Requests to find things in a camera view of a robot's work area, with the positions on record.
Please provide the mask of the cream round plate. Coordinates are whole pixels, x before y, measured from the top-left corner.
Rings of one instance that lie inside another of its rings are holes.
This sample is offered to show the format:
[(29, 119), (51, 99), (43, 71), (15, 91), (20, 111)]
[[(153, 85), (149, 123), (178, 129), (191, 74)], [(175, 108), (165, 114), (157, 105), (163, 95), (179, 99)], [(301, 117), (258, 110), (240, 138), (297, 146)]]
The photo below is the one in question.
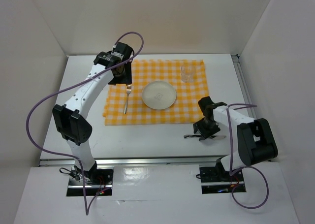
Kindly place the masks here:
[(164, 110), (174, 104), (177, 98), (177, 92), (168, 82), (154, 81), (143, 88), (141, 98), (149, 108)]

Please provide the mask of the clear plastic cup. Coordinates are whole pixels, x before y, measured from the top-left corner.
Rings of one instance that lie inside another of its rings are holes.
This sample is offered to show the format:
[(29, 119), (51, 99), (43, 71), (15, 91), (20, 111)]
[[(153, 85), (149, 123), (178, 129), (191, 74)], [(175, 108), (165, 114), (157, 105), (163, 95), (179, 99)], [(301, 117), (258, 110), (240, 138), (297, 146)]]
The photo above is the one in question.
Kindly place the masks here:
[(181, 66), (181, 80), (184, 83), (193, 83), (195, 76), (195, 68), (191, 64), (184, 64)]

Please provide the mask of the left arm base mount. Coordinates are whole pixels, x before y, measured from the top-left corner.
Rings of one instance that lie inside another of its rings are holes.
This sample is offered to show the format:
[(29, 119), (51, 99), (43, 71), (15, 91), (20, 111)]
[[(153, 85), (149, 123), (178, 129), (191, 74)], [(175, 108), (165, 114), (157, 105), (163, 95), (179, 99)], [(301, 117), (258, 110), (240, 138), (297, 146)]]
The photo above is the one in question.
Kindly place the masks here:
[[(66, 196), (76, 197), (83, 196), (83, 177), (82, 174), (76, 171), (73, 167), (60, 168), (59, 172), (69, 176)], [(99, 192), (100, 196), (112, 195), (114, 169), (98, 169), (96, 176), (93, 178), (85, 177), (86, 195), (94, 196)]]

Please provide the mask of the yellow white checkered cloth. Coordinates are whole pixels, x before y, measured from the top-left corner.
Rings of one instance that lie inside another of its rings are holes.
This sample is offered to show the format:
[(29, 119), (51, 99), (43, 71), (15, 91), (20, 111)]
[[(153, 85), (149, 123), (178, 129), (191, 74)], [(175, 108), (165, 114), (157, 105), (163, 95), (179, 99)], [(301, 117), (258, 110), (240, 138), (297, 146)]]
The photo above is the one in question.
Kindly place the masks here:
[[(181, 80), (184, 64), (195, 68), (193, 83)], [(184, 124), (203, 118), (198, 101), (209, 95), (203, 60), (134, 60), (131, 69), (132, 91), (127, 112), (124, 114), (126, 86), (110, 86), (103, 111), (105, 125)], [(143, 88), (154, 81), (165, 81), (175, 88), (177, 98), (169, 108), (154, 110), (142, 101)]]

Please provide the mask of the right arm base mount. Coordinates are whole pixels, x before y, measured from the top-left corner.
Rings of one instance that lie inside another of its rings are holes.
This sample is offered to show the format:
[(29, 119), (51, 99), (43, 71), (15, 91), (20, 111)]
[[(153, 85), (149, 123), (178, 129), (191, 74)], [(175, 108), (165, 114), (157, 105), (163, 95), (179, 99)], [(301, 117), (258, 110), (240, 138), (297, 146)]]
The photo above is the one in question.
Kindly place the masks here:
[(215, 166), (201, 166), (196, 178), (201, 182), (202, 194), (231, 193), (232, 190), (246, 192), (242, 171), (230, 176), (220, 163)]

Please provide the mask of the silver fork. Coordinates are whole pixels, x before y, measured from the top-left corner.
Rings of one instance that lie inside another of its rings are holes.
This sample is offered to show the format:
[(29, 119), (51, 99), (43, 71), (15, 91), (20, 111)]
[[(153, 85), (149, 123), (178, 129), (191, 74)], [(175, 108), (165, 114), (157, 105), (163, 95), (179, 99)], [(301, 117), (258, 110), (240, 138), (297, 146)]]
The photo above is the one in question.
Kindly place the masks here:
[(125, 106), (124, 106), (124, 114), (127, 112), (127, 107), (128, 107), (128, 99), (129, 95), (131, 94), (132, 91), (132, 85), (127, 85), (126, 87), (126, 101), (125, 101)]

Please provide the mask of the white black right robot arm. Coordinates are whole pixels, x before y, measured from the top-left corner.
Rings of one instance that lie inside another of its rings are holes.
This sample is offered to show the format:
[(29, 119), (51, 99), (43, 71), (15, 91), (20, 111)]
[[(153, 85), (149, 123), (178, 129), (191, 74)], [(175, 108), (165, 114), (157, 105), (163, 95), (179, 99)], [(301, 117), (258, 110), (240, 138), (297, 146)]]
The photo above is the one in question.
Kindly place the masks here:
[(209, 97), (202, 98), (198, 105), (203, 118), (193, 124), (193, 137), (199, 141), (217, 139), (220, 126), (229, 129), (230, 154), (217, 159), (210, 172), (201, 172), (200, 179), (228, 181), (239, 168), (249, 167), (278, 156), (269, 122), (255, 119), (238, 112), (249, 104), (224, 102), (214, 103)]

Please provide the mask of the silver table knife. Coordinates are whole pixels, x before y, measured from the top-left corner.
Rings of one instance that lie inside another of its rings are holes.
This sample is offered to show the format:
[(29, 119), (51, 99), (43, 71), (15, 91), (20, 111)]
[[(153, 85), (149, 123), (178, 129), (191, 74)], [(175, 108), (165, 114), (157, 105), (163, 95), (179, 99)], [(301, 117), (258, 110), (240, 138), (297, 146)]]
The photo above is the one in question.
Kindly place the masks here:
[(188, 138), (198, 138), (199, 141), (205, 140), (205, 139), (212, 139), (212, 140), (222, 140), (225, 139), (226, 136), (225, 135), (211, 135), (209, 137), (204, 137), (202, 135), (197, 135), (197, 134), (186, 134), (184, 135), (184, 139), (188, 139)]

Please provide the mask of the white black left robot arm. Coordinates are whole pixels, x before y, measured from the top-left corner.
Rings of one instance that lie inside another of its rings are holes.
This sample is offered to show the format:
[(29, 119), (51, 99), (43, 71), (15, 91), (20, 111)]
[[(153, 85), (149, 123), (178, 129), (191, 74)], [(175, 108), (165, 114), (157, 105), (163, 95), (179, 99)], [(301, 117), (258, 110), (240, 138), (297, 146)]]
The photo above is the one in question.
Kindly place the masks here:
[(97, 179), (97, 164), (92, 156), (89, 138), (93, 128), (87, 121), (88, 113), (106, 85), (131, 83), (131, 60), (134, 51), (112, 50), (100, 52), (84, 83), (63, 105), (56, 104), (53, 118), (56, 129), (67, 141), (75, 156), (75, 170), (86, 184)]

